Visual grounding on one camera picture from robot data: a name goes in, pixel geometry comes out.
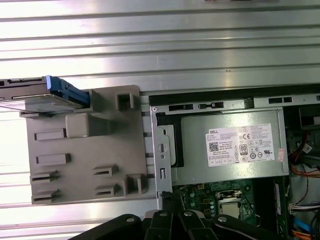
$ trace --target motherboard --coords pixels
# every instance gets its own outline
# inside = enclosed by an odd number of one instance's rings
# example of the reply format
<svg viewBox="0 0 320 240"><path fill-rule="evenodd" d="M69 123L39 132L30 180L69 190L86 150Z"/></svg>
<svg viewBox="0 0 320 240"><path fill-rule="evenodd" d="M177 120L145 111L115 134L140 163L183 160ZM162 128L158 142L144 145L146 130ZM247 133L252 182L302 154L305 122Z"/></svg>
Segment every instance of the motherboard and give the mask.
<svg viewBox="0 0 320 240"><path fill-rule="evenodd" d="M251 179L180 185L173 191L181 194L185 209L200 211L206 219L227 214L257 225Z"/></svg>

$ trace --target white label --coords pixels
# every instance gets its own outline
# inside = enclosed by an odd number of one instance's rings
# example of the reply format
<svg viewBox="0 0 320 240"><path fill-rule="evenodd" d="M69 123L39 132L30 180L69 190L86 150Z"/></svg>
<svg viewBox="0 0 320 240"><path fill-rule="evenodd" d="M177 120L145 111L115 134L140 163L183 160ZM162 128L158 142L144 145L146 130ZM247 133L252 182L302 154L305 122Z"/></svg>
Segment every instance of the white label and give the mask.
<svg viewBox="0 0 320 240"><path fill-rule="evenodd" d="M271 124L210 129L209 167L275 160Z"/></svg>
<svg viewBox="0 0 320 240"><path fill-rule="evenodd" d="M311 151L311 149L312 149L312 147L309 144L305 143L302 148L302 151L304 151L306 154L308 154Z"/></svg>
<svg viewBox="0 0 320 240"><path fill-rule="evenodd" d="M280 202L280 189L279 184L274 184L275 186L275 198L276 198L276 212L281 216L281 202Z"/></svg>

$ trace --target barcode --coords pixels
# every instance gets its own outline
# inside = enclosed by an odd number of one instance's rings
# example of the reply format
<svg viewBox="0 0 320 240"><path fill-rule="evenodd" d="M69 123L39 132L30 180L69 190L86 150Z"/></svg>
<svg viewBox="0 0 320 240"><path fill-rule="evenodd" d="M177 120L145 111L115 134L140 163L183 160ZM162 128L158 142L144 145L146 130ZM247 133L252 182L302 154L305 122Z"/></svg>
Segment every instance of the barcode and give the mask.
<svg viewBox="0 0 320 240"><path fill-rule="evenodd" d="M217 142L209 142L209 149L210 152L217 152L219 151L219 144Z"/></svg>

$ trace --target gray plastic bracket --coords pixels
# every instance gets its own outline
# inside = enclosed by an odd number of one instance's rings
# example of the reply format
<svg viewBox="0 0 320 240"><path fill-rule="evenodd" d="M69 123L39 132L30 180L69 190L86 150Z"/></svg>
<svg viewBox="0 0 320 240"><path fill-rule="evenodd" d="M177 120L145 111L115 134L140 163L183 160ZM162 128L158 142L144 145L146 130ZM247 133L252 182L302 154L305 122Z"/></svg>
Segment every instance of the gray plastic bracket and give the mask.
<svg viewBox="0 0 320 240"><path fill-rule="evenodd" d="M88 113L68 114L65 117L66 135L69 139L105 136L110 134L108 119Z"/></svg>
<svg viewBox="0 0 320 240"><path fill-rule="evenodd" d="M30 182L31 184L45 184L50 183L53 180L56 180L57 178L57 171L39 172L30 175Z"/></svg>
<svg viewBox="0 0 320 240"><path fill-rule="evenodd" d="M41 198L48 203L52 199L54 203L112 197L136 200L148 191L139 88L128 85L87 92L88 108L26 117L34 204L43 203ZM39 197L43 190L59 190L59 194Z"/></svg>
<svg viewBox="0 0 320 240"><path fill-rule="evenodd" d="M31 197L33 203L51 204L59 197L59 190L41 190Z"/></svg>
<svg viewBox="0 0 320 240"><path fill-rule="evenodd" d="M112 177L118 170L117 165L97 166L93 169L93 175Z"/></svg>
<svg viewBox="0 0 320 240"><path fill-rule="evenodd" d="M53 115L49 113L30 113L30 112L19 112L20 118L26 119L45 119L51 118Z"/></svg>
<svg viewBox="0 0 320 240"><path fill-rule="evenodd" d="M123 194L128 195L141 195L146 184L146 178L142 174L126 175L123 180Z"/></svg>
<svg viewBox="0 0 320 240"><path fill-rule="evenodd" d="M41 140L51 140L51 139L63 139L67 137L66 129L50 129L45 132L38 132L34 134L34 140L41 141Z"/></svg>
<svg viewBox="0 0 320 240"><path fill-rule="evenodd" d="M118 190L119 190L119 186L117 184L114 184L114 185L98 186L95 188L94 192L95 192L95 195L98 195L104 198L111 198L116 195Z"/></svg>
<svg viewBox="0 0 320 240"><path fill-rule="evenodd" d="M37 156L35 158L36 164L41 167L63 165L63 164L69 163L70 160L71 160L70 154Z"/></svg>

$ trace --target hard drive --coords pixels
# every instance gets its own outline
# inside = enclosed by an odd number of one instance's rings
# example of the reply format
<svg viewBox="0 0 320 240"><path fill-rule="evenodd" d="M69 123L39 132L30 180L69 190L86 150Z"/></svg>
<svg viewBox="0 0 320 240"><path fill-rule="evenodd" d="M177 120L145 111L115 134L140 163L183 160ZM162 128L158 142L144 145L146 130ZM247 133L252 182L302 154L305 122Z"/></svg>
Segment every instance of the hard drive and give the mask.
<svg viewBox="0 0 320 240"><path fill-rule="evenodd" d="M89 106L88 92L59 77L0 80L0 112L64 113Z"/></svg>

